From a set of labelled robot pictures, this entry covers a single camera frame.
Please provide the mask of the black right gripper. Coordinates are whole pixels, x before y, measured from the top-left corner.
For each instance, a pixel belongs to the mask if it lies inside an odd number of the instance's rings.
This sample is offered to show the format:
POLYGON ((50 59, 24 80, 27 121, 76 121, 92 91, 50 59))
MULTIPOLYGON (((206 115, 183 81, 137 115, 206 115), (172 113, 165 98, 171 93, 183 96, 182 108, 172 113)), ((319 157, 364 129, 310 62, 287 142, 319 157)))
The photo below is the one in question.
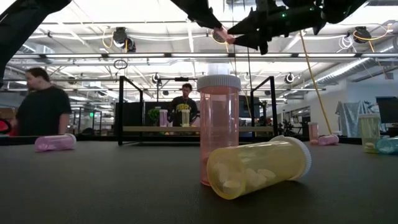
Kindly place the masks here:
POLYGON ((315 1, 293 0, 283 3, 278 6, 275 0, 266 0, 260 6, 257 1, 256 11, 250 11, 247 17, 228 29, 229 34, 244 34, 234 39, 234 45, 258 50, 265 55, 268 53, 267 39, 262 38, 257 30, 270 34, 313 28, 317 33, 325 25, 322 8, 315 1))

